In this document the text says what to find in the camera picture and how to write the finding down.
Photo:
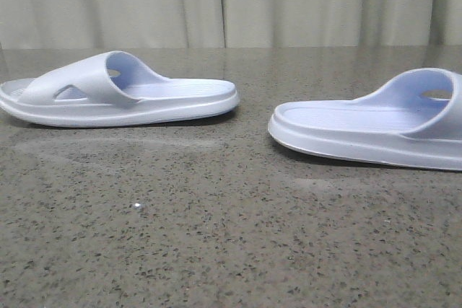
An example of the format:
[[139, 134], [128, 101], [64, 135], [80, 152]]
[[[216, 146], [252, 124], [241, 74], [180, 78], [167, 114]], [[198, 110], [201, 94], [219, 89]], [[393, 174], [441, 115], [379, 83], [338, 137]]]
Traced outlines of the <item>light blue slipper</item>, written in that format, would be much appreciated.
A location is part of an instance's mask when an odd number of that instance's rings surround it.
[[334, 159], [461, 170], [461, 75], [414, 69], [354, 100], [277, 106], [270, 135], [298, 152]]
[[111, 51], [32, 79], [1, 85], [1, 108], [46, 126], [86, 128], [164, 123], [221, 115], [239, 103], [218, 79], [171, 79], [136, 56]]

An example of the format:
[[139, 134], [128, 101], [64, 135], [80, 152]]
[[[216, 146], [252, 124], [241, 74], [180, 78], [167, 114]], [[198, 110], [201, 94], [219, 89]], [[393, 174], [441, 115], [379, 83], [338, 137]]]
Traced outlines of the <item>white curtain backdrop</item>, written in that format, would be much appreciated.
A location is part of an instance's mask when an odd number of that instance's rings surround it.
[[2, 48], [461, 43], [461, 0], [1, 0]]

